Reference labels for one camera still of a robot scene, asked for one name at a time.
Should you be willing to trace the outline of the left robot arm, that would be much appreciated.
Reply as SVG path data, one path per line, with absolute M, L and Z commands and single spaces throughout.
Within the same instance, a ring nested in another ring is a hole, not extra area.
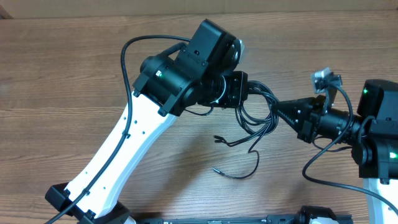
M 247 97 L 248 76 L 237 71 L 243 41 L 204 20 L 191 38 L 147 57 L 134 82 L 125 81 L 127 105 L 88 165 L 71 181 L 53 185 L 45 199 L 59 217 L 79 223 L 132 223 L 120 193 L 157 138 L 192 105 L 235 108 Z

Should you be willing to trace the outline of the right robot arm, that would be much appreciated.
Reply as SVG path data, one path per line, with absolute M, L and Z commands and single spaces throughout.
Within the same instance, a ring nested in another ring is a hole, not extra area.
M 325 94 L 280 101 L 272 111 L 304 142 L 327 138 L 331 146 L 349 145 L 363 186 L 309 177 L 307 169 L 318 154 L 305 164 L 302 175 L 317 184 L 366 194 L 370 223 L 397 223 L 397 83 L 366 80 L 355 113 L 339 81 L 319 81 L 315 88 Z

